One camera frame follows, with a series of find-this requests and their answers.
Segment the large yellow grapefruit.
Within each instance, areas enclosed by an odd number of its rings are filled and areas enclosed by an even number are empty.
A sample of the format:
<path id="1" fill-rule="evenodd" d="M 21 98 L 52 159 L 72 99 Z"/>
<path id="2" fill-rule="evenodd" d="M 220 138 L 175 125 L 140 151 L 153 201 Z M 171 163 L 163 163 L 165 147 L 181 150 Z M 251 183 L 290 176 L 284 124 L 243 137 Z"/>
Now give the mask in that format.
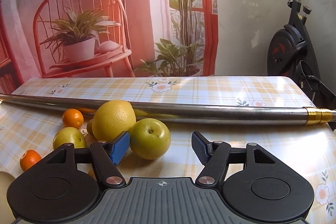
<path id="1" fill-rule="evenodd" d="M 93 135 L 97 140 L 112 141 L 136 123 L 131 104 L 123 100 L 104 103 L 96 111 L 92 121 Z"/>

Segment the yellow lemon small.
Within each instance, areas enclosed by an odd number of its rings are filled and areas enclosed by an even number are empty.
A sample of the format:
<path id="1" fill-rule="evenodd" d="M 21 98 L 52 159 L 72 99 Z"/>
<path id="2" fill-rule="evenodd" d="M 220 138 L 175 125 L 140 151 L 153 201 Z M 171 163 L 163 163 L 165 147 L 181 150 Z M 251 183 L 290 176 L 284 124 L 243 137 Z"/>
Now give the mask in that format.
<path id="1" fill-rule="evenodd" d="M 57 149 L 64 143 L 72 143 L 75 148 L 86 148 L 87 143 L 84 135 L 74 127 L 65 127 L 54 136 L 52 147 Z"/>

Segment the green yellow apple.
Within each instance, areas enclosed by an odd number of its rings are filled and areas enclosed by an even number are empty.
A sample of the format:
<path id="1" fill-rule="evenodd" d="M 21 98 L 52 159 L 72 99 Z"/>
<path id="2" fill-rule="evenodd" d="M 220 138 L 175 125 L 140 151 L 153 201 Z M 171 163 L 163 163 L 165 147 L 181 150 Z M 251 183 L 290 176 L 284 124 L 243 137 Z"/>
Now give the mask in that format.
<path id="1" fill-rule="evenodd" d="M 145 118 L 137 121 L 129 134 L 132 152 L 145 160 L 158 159 L 171 145 L 168 127 L 157 119 Z"/>

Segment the orange tangerine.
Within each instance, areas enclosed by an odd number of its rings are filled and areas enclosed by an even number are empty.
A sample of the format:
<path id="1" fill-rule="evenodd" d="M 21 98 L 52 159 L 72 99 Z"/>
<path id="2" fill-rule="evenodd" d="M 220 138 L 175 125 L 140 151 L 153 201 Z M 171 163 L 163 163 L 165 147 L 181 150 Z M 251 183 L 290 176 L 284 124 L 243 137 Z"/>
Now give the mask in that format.
<path id="1" fill-rule="evenodd" d="M 65 127 L 80 129 L 84 123 L 84 117 L 79 110 L 68 109 L 63 113 L 62 122 Z"/>
<path id="2" fill-rule="evenodd" d="M 29 149 L 21 156 L 19 164 L 22 171 L 25 172 L 41 159 L 42 157 L 37 151 Z"/>
<path id="3" fill-rule="evenodd" d="M 94 171 L 93 171 L 92 169 L 88 171 L 88 174 L 89 174 L 94 180 L 96 180 L 95 173 L 94 173 Z"/>

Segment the orange tangerine front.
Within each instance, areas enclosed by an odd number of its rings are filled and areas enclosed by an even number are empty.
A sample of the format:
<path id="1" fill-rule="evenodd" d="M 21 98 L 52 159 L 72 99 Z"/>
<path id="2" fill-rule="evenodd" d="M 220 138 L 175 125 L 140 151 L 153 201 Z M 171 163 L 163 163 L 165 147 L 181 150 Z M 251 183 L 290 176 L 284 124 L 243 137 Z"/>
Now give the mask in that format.
<path id="1" fill-rule="evenodd" d="M 42 157 L 37 151 L 29 149 L 21 156 L 19 164 L 22 171 L 25 172 L 41 159 Z"/>

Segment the plaid floral tablecloth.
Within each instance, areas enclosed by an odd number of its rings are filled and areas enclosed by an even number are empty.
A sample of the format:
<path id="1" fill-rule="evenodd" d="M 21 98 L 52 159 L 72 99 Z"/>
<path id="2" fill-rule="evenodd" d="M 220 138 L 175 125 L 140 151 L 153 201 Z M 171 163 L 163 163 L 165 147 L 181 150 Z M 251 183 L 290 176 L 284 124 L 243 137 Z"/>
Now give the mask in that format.
<path id="1" fill-rule="evenodd" d="M 288 77 L 215 76 L 30 79 L 1 95 L 1 170 L 17 177 L 21 156 L 53 150 L 67 109 L 87 119 L 108 101 L 131 103 L 138 119 L 167 125 L 171 145 L 155 160 L 130 150 L 118 170 L 131 177 L 192 177 L 203 165 L 193 132 L 232 148 L 263 147 L 313 187 L 309 223 L 335 223 L 335 109 L 317 107 Z"/>

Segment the steel telescopic pole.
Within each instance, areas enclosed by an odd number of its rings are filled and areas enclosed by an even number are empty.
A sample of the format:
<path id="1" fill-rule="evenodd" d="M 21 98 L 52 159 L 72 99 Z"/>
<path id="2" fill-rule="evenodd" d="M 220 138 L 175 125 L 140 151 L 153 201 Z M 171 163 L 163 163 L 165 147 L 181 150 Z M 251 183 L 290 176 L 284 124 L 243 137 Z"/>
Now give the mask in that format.
<path id="1" fill-rule="evenodd" d="M 78 109 L 93 116 L 105 100 L 1 94 L 1 101 L 64 111 Z M 155 118 L 171 123 L 310 126 L 335 122 L 335 110 L 316 107 L 249 107 L 182 103 L 131 102 L 137 119 Z"/>

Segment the cream fruit plate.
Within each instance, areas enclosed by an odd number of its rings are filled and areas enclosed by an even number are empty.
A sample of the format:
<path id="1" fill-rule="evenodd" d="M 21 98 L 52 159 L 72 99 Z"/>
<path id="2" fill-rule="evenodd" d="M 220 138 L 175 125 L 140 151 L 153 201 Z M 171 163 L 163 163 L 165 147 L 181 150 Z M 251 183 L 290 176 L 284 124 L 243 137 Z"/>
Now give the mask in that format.
<path id="1" fill-rule="evenodd" d="M 7 190 L 14 180 L 11 174 L 0 171 L 0 222 L 3 224 L 11 224 L 15 220 L 7 201 Z"/>

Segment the black exercise bike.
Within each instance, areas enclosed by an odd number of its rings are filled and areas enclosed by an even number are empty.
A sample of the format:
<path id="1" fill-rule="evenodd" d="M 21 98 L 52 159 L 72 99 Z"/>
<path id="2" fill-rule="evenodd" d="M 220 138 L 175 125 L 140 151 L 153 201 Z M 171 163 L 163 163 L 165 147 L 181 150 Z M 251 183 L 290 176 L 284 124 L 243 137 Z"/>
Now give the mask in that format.
<path id="1" fill-rule="evenodd" d="M 289 22 L 278 30 L 268 48 L 267 72 L 270 76 L 291 78 L 315 104 L 335 109 L 335 94 L 321 81 L 313 44 L 306 29 L 311 9 L 301 0 L 289 0 Z"/>

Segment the printed room backdrop cloth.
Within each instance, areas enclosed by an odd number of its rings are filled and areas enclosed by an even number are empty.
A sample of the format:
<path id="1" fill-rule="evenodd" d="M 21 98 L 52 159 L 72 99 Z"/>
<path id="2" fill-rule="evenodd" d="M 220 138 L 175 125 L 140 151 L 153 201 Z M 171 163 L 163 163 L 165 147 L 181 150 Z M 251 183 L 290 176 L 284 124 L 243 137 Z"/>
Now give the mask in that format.
<path id="1" fill-rule="evenodd" d="M 218 0 L 1 0 L 1 92 L 39 77 L 215 71 Z"/>

